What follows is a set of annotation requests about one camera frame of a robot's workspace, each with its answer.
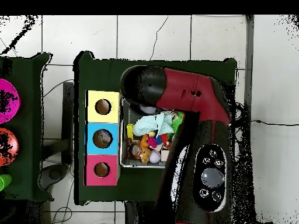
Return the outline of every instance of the yellow box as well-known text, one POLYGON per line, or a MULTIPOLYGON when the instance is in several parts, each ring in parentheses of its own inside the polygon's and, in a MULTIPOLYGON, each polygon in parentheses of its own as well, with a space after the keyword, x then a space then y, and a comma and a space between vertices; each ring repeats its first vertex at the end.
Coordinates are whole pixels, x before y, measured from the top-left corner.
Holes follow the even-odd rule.
POLYGON ((88 91, 87 119, 92 123, 118 123, 119 122, 119 104, 120 93, 105 91, 88 91), (106 115, 99 114, 96 111, 96 104, 99 100, 106 100, 109 103, 110 111, 106 115))

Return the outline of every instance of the green table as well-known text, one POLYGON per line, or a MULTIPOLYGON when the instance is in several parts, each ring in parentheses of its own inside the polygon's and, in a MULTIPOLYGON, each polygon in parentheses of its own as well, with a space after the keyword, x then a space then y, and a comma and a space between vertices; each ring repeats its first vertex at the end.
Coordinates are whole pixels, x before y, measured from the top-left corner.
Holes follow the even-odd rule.
POLYGON ((155 201, 158 195, 162 169, 121 168, 117 186, 84 186, 84 131, 85 91, 120 91, 122 73, 133 65, 157 65, 186 70, 214 77, 225 88, 229 99, 234 99, 236 60, 219 61, 128 61, 120 59, 93 59, 88 51, 81 52, 74 61, 75 72, 75 202, 84 201, 155 201))
POLYGON ((49 193, 37 184, 42 158, 41 72, 51 55, 37 54, 32 58, 0 57, 0 78, 11 82, 21 99, 21 107, 10 121, 0 127, 12 131, 19 141, 19 154, 0 174, 12 176, 12 183, 1 192, 4 199, 48 201, 49 193))

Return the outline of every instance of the metal tray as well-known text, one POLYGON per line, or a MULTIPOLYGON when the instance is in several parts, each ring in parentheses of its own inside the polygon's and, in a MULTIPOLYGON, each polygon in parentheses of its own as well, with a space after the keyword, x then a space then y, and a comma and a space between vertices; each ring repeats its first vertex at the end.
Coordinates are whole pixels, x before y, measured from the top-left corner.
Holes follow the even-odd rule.
POLYGON ((120 121, 120 133, 119 133, 119 158, 120 165, 122 167, 133 167, 133 168, 151 168, 151 169, 164 169, 165 162, 159 163, 151 163, 147 164, 140 162, 136 159, 128 159, 126 158, 127 153, 127 124, 133 124, 129 122, 129 115, 133 114, 130 104, 123 97, 120 100, 120 109, 122 111, 121 115, 123 115, 123 119, 120 121))

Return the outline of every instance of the pink ball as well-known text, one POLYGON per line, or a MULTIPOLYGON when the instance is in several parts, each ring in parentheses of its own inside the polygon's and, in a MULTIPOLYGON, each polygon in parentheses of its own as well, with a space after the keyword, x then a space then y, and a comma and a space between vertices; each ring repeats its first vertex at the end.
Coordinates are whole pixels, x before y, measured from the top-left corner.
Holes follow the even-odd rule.
POLYGON ((160 160, 161 160, 161 154, 156 150, 152 150, 151 155, 149 157, 149 161, 151 163, 158 163, 160 160))

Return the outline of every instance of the blue cloth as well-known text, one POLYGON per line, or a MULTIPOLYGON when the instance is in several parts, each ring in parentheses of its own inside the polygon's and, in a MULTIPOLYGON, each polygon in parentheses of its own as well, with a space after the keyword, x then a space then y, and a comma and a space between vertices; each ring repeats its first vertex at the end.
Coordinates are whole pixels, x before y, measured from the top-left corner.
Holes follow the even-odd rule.
POLYGON ((133 125, 133 133, 138 137, 156 130, 158 130, 158 136, 165 133, 173 133, 171 124, 171 115, 160 113, 157 115, 143 116, 133 125))

